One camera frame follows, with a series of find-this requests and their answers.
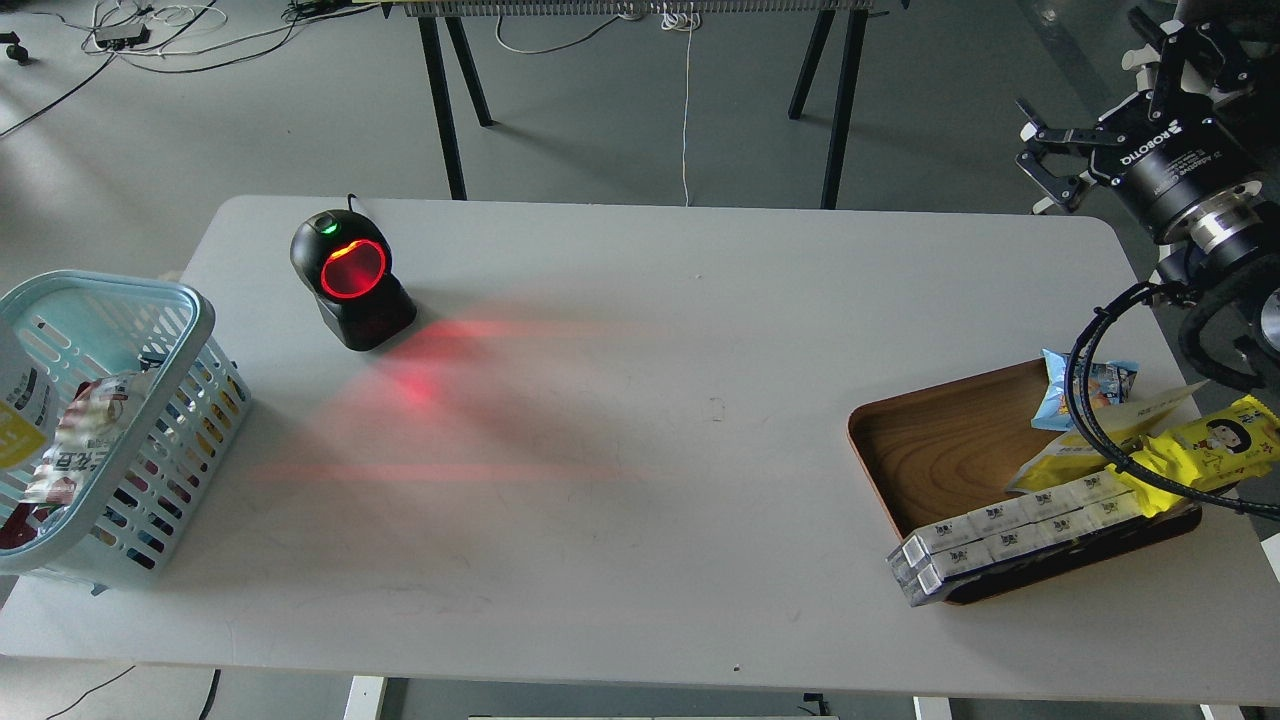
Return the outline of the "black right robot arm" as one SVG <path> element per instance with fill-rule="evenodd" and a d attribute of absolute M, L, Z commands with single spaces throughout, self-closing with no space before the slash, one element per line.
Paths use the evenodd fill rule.
<path fill-rule="evenodd" d="M 1038 211 L 1114 193 L 1162 249 L 1156 279 L 1184 306 L 1183 357 L 1240 392 L 1277 387 L 1277 200 L 1262 163 L 1277 147 L 1277 6 L 1181 3 L 1128 22 L 1135 91 L 1082 128 L 1047 126 L 1025 101 L 1016 163 Z"/>

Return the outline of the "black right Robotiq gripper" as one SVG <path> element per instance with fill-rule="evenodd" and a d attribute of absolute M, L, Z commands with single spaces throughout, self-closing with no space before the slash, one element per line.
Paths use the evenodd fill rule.
<path fill-rule="evenodd" d="M 1044 195 L 1034 214 L 1073 214 L 1100 184 L 1153 242 L 1172 243 L 1187 233 L 1179 223 L 1203 201 L 1222 193 L 1251 199 L 1262 190 L 1258 163 L 1210 109 L 1252 94 L 1263 60 L 1219 15 L 1158 23 L 1133 8 L 1128 23 L 1144 42 L 1128 54 L 1139 94 L 1084 128 L 1055 128 L 1018 97 L 1025 124 L 1016 165 Z M 1161 113 L 1152 120 L 1149 110 Z"/>

